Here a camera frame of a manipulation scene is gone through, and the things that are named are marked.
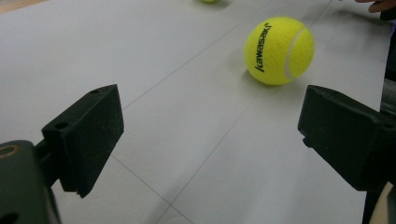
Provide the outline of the wooden workbench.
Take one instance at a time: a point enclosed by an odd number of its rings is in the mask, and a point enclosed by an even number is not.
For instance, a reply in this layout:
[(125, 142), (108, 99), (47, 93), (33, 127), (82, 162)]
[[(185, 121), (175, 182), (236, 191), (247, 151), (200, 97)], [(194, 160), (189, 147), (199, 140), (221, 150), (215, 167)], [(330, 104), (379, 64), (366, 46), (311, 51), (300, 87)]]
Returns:
[(29, 7), (45, 1), (46, 0), (0, 0), (0, 14)]

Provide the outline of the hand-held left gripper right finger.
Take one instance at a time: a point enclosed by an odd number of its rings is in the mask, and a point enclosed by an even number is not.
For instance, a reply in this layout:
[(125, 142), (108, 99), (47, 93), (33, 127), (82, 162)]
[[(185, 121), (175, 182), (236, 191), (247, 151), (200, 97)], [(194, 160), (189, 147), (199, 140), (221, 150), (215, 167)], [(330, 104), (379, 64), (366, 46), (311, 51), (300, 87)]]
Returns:
[(298, 131), (356, 190), (396, 185), (396, 120), (339, 91), (307, 87)]

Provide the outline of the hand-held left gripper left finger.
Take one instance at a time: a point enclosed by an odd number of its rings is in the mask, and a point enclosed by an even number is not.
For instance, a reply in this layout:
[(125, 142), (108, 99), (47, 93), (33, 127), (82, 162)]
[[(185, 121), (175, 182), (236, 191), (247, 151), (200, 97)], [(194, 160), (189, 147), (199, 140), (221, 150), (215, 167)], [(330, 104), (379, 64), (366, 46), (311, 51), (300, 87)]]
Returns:
[(124, 131), (118, 86), (89, 91), (48, 123), (42, 133), (62, 187), (86, 197)]

